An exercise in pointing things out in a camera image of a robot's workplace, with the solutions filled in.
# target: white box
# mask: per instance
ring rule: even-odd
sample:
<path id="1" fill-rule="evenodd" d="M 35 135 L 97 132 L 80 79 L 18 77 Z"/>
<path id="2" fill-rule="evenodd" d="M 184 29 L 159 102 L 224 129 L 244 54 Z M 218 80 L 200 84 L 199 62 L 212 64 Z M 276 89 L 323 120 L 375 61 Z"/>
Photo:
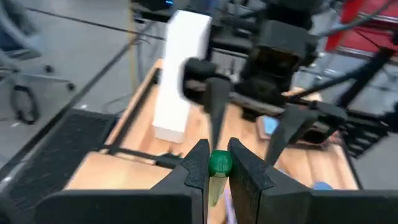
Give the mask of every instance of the white box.
<path id="1" fill-rule="evenodd" d="M 166 27 L 166 43 L 159 93 L 152 123 L 155 137 L 180 143 L 190 113 L 190 103 L 182 93 L 183 65 L 187 58 L 206 55 L 211 17 L 177 11 Z"/>

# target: table surface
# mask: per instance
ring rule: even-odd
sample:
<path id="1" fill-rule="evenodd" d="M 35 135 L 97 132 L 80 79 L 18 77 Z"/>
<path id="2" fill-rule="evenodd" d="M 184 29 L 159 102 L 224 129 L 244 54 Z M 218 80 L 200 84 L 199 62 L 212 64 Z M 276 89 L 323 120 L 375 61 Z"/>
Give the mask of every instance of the table surface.
<path id="1" fill-rule="evenodd" d="M 115 140 L 127 117 L 137 105 L 144 89 L 150 83 L 156 68 L 161 67 L 162 61 L 158 60 L 136 94 L 131 98 L 124 114 L 106 140 L 106 144 L 111 144 Z M 158 86 L 153 85 L 120 147 L 155 155 L 172 151 L 174 154 L 184 156 L 199 139 L 208 138 L 207 118 L 199 106 L 192 105 L 183 143 L 176 144 L 155 138 L 152 120 L 157 92 Z M 218 148 L 225 150 L 229 139 L 236 137 L 253 153 L 264 158 L 268 142 L 259 138 L 255 123 L 241 119 L 241 113 L 239 107 L 228 106 Z M 121 153 L 110 156 L 104 154 L 106 150 L 89 153 L 65 186 L 65 190 L 149 189 L 170 172 L 169 169 L 154 166 L 153 161 Z M 305 150 L 295 146 L 288 147 L 283 151 L 275 166 L 308 187 L 311 187 L 316 181 L 324 181 L 334 189 L 358 188 L 343 150 L 338 145 L 329 145 L 323 151 Z M 217 206 L 209 210 L 210 222 L 223 223 L 226 217 L 225 208 L 222 196 Z"/>

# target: chair wheel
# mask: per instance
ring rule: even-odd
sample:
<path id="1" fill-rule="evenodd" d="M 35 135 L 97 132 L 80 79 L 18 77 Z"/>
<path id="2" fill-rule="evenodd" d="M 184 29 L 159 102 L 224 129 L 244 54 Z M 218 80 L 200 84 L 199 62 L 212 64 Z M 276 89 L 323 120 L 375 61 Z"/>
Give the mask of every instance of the chair wheel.
<path id="1" fill-rule="evenodd" d="M 55 71 L 54 67 L 51 66 L 51 65 L 46 65 L 46 66 L 44 66 L 44 70 L 45 70 L 45 72 L 47 72 L 47 73 L 52 73 L 52 72 Z"/>
<path id="2" fill-rule="evenodd" d="M 67 88 L 68 88 L 68 91 L 73 91 L 73 90 L 75 90 L 76 86 L 73 83 L 68 83 Z"/>

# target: green bottle cap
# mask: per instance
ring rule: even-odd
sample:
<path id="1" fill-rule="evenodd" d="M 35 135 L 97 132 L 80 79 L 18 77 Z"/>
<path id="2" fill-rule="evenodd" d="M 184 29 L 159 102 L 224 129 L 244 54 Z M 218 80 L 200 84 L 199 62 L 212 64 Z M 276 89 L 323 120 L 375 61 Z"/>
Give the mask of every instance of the green bottle cap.
<path id="1" fill-rule="evenodd" d="M 227 177 L 232 169 L 232 158 L 228 151 L 213 150 L 209 161 L 210 177 Z"/>

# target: blue sticker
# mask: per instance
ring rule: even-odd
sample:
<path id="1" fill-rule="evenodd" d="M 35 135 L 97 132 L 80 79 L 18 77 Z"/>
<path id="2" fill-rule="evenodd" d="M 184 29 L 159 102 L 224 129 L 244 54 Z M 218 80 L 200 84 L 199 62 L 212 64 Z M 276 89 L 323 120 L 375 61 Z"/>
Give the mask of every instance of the blue sticker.
<path id="1" fill-rule="evenodd" d="M 275 118 L 270 118 L 268 116 L 263 117 L 264 121 L 264 132 L 268 135 L 274 133 L 276 127 L 278 127 L 278 120 Z"/>
<path id="2" fill-rule="evenodd" d="M 315 182 L 312 188 L 314 190 L 333 190 L 333 187 L 322 181 Z"/>

